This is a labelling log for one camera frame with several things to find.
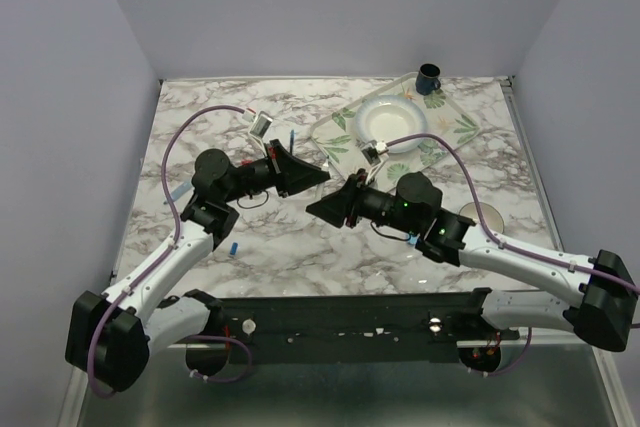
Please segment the white marker pen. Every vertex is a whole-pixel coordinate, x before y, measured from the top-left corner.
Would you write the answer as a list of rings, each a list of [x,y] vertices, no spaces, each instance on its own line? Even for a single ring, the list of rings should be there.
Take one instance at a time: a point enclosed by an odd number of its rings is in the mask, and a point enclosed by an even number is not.
[[[326,177],[321,183],[319,183],[316,186],[315,198],[314,198],[315,201],[318,201],[318,200],[320,200],[322,198],[324,187],[325,187],[325,183],[331,178],[331,175],[330,175],[330,162],[329,162],[329,158],[328,157],[326,157],[324,159],[324,162],[323,162],[323,164],[321,166],[321,170],[326,174]]]

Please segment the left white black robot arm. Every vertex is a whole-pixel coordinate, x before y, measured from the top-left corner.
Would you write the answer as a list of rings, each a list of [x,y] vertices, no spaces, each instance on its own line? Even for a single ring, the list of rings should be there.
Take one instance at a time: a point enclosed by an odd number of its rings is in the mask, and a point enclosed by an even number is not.
[[[270,188],[281,197],[328,181],[328,171],[293,156],[279,141],[264,157],[234,166],[219,149],[194,164],[193,193],[175,214],[172,234],[133,272],[100,294],[84,292],[74,303],[65,358],[83,370],[104,398],[130,388],[152,355],[186,338],[214,340],[224,329],[221,304],[193,291],[168,306],[165,296],[231,233],[239,218],[232,202]]]

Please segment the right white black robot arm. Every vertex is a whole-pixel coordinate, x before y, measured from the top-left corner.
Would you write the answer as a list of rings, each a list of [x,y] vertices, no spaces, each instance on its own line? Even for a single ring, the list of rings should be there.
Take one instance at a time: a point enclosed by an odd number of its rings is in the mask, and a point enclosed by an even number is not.
[[[415,247],[436,263],[480,269],[529,285],[516,294],[491,292],[464,309],[460,326],[480,339],[494,328],[567,331],[610,352],[626,349],[639,289],[621,257],[568,254],[498,237],[479,222],[441,206],[442,192],[422,173],[401,177],[394,193],[353,174],[343,187],[307,206],[307,213],[336,227],[366,219],[415,237]]]

